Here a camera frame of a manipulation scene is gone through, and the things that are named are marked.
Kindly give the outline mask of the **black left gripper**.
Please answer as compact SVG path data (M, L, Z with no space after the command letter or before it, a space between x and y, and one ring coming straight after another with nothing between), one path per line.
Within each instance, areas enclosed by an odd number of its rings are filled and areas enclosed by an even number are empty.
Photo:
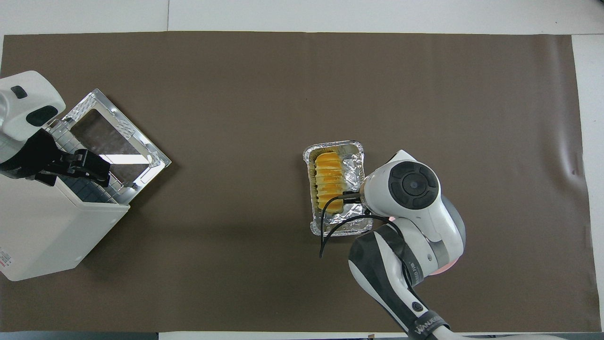
M110 164L88 149L62 151L52 135L40 129L15 155L1 162L0 172L11 179L36 180L49 187L58 176L84 178L108 187Z

